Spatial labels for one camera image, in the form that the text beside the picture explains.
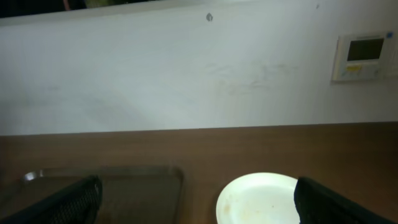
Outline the white plate top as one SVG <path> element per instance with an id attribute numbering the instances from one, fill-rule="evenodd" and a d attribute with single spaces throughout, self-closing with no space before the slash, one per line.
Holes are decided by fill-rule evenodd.
<path id="1" fill-rule="evenodd" d="M 294 191 L 297 179 L 258 172 L 228 183 L 216 202 L 218 224 L 299 224 Z"/>

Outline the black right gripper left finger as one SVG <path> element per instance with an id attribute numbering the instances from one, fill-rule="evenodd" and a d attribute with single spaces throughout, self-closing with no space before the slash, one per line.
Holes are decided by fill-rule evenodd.
<path id="1" fill-rule="evenodd" d="M 1 220 L 1 224 L 94 224 L 103 199 L 99 177 L 89 175 Z"/>

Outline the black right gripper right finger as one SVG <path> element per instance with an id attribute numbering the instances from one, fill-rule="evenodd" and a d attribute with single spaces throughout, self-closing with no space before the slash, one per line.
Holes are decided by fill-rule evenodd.
<path id="1" fill-rule="evenodd" d="M 300 224 L 394 224 L 308 177 L 299 177 L 294 204 Z"/>

